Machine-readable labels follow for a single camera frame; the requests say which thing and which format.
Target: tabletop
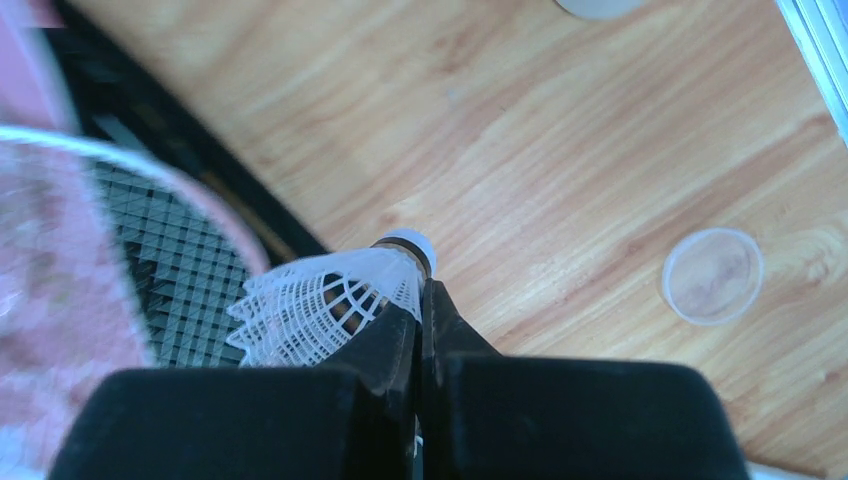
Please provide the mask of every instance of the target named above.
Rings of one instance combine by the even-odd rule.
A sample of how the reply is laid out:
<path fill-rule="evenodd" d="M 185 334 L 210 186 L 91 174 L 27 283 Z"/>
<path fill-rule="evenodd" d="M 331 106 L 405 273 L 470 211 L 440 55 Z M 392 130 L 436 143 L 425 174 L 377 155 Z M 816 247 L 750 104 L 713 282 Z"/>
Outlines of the tabletop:
<path fill-rule="evenodd" d="M 75 0 L 333 249 L 427 234 L 499 350 L 702 371 L 755 461 L 848 474 L 848 155 L 774 2 Z M 749 232 L 743 318 L 662 298 Z"/>

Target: wooden table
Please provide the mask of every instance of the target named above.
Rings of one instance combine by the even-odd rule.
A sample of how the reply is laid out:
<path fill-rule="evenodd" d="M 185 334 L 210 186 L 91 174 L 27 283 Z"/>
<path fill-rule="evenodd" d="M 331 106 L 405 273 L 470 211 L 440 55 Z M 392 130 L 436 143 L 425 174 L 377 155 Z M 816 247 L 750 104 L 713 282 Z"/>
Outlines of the wooden table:
<path fill-rule="evenodd" d="M 417 228 L 500 350 L 692 365 L 751 458 L 848 474 L 848 155 L 772 1 L 77 4 L 332 248 Z M 765 288 L 690 326 L 662 264 L 719 225 Z"/>

